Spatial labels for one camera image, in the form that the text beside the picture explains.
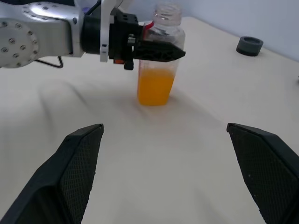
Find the plastic bottle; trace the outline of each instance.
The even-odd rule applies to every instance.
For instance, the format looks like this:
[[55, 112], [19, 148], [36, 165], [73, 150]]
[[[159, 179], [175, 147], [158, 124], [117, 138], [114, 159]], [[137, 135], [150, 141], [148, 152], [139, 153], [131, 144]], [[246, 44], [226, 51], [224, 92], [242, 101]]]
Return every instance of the plastic bottle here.
[[[185, 33], [179, 26], [182, 9], [174, 3], [158, 3], [154, 12], [154, 26], [145, 30], [144, 39], [171, 42], [184, 48]], [[163, 63], [140, 61], [138, 77], [138, 99], [149, 106], [165, 105], [168, 101], [179, 60]]]

